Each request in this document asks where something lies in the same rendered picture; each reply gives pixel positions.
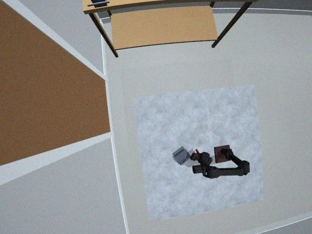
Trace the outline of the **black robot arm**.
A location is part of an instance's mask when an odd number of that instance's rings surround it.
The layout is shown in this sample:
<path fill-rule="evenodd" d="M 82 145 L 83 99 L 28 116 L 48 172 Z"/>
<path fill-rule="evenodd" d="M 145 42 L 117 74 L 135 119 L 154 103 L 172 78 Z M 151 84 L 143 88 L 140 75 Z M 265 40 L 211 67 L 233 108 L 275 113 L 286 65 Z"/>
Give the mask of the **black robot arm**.
<path fill-rule="evenodd" d="M 203 173 L 206 178 L 217 178 L 219 176 L 243 176 L 250 172 L 250 163 L 245 160 L 240 160 L 234 155 L 232 149 L 221 148 L 221 154 L 225 155 L 227 160 L 232 160 L 238 167 L 235 168 L 217 168 L 215 166 L 210 166 L 208 162 L 202 165 L 194 165 L 193 173 Z M 210 154 L 207 152 L 202 152 L 200 154 L 200 159 L 208 161 Z M 207 174 L 206 174 L 207 173 Z"/>

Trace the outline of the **grey flat panel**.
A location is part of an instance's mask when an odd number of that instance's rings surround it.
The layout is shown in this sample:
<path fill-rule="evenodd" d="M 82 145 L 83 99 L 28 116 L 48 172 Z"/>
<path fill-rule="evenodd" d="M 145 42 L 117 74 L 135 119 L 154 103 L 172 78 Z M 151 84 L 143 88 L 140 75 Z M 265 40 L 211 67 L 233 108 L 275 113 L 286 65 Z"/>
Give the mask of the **grey flat panel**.
<path fill-rule="evenodd" d="M 175 157 L 179 165 L 182 165 L 190 158 L 190 154 L 187 152 L 187 150 L 184 149 L 183 146 L 176 150 L 173 153 L 173 156 Z"/>

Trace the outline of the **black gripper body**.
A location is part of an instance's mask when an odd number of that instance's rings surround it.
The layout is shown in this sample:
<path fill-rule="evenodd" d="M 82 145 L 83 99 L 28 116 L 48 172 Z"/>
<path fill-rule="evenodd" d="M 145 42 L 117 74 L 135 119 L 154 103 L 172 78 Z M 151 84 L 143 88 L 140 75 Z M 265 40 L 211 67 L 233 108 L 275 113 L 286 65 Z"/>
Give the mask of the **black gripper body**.
<path fill-rule="evenodd" d="M 213 160 L 211 157 L 209 157 L 208 161 L 206 161 L 206 160 L 202 161 L 200 159 L 200 156 L 197 153 L 192 153 L 191 156 L 190 156 L 190 159 L 193 160 L 193 161 L 198 160 L 198 163 L 200 163 L 200 165 L 202 165 L 205 162 L 208 162 L 209 164 L 211 164 L 211 162 Z"/>

